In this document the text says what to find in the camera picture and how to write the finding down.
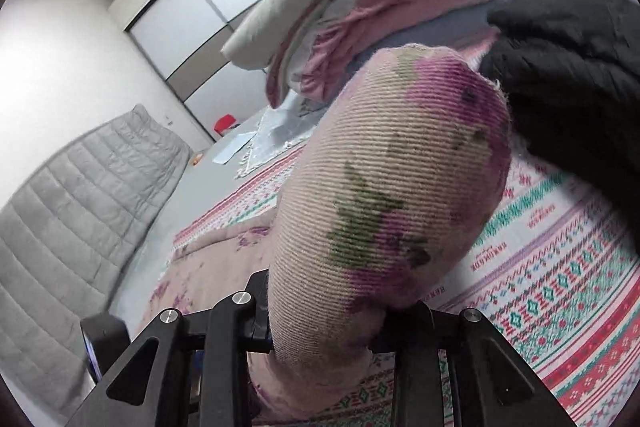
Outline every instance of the metal screw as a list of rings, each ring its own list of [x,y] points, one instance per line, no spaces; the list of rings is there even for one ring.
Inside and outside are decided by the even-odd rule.
[[[462,313],[462,316],[465,317],[469,322],[480,322],[480,320],[482,319],[482,314],[475,308],[466,309]]]
[[[249,292],[234,293],[234,296],[231,297],[231,300],[236,304],[247,304],[247,302],[251,300],[251,293]]]
[[[178,312],[176,310],[164,310],[161,314],[160,314],[160,320],[162,322],[164,322],[165,324],[168,324],[170,322],[173,322],[175,319],[178,318]]]

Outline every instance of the red object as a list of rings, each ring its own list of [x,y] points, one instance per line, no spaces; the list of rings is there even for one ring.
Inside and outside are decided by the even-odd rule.
[[[235,123],[236,119],[230,114],[226,114],[216,122],[216,124],[213,126],[213,130],[216,133],[220,134],[220,136],[223,136],[225,132],[231,129]]]

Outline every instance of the paper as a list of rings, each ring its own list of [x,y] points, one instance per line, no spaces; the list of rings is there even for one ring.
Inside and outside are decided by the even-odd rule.
[[[237,135],[229,144],[213,158],[213,163],[224,165],[255,136],[256,131]]]
[[[309,139],[329,105],[308,100],[291,89],[280,107],[267,107],[236,179]]]

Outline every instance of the gray quilted cushion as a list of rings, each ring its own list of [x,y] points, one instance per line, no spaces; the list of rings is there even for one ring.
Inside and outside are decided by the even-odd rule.
[[[0,211],[0,358],[63,414],[80,400],[80,319],[108,306],[190,155],[137,105],[58,152]]]

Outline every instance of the patterned bedspread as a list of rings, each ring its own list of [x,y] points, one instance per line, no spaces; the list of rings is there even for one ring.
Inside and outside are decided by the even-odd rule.
[[[274,206],[299,151],[178,234],[175,246]],[[574,176],[519,156],[482,235],[425,300],[447,312],[480,309],[579,426],[606,427],[640,380],[639,297],[640,261],[610,204]],[[393,367],[392,355],[377,355],[358,390],[304,425],[386,427]],[[446,387],[444,357],[441,367]],[[452,425],[450,400],[445,409]]]

